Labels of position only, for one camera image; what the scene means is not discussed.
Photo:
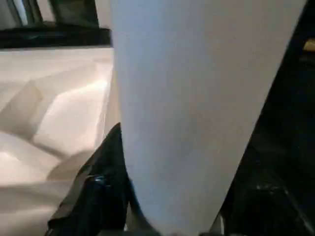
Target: white cylinder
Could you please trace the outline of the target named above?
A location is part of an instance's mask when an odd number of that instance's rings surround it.
[[[163,234],[209,230],[304,0],[113,0],[127,171]]]

